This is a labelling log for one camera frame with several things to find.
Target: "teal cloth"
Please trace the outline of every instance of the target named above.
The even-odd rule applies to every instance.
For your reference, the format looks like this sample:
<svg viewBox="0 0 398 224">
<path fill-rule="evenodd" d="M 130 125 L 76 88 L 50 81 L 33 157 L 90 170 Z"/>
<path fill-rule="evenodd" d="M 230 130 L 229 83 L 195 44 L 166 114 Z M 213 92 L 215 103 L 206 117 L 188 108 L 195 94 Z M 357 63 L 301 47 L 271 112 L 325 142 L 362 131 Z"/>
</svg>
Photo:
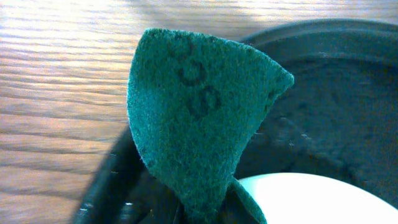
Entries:
<svg viewBox="0 0 398 224">
<path fill-rule="evenodd" d="M 215 218 L 246 144 L 293 84 L 292 74 L 248 45 L 183 30 L 144 32 L 127 86 L 129 125 L 148 171 L 175 192 L 192 223 Z"/>
</svg>

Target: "black plastic container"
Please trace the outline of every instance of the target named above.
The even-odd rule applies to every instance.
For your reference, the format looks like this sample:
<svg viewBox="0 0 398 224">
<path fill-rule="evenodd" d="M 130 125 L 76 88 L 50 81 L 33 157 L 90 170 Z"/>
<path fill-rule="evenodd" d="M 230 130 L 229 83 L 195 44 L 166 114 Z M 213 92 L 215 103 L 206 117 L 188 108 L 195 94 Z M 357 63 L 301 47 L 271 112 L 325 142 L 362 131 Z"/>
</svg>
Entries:
<svg viewBox="0 0 398 224">
<path fill-rule="evenodd" d="M 238 179 L 324 175 L 398 207 L 398 26 L 315 20 L 245 37 L 295 75 L 243 152 Z M 104 159 L 73 223 L 114 223 L 145 172 L 129 128 Z"/>
</svg>

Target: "black tray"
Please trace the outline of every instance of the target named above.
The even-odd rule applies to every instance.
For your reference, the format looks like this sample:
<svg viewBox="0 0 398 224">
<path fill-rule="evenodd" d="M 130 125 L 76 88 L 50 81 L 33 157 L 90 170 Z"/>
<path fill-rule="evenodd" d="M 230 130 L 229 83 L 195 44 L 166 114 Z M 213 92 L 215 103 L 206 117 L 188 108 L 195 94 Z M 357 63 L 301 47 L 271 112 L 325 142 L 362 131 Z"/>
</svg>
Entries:
<svg viewBox="0 0 398 224">
<path fill-rule="evenodd" d="M 242 43 L 295 75 L 243 152 L 238 179 L 275 172 L 324 175 L 398 207 L 398 27 L 315 20 Z M 145 172 L 129 128 L 100 165 L 73 223 L 114 223 Z"/>
</svg>

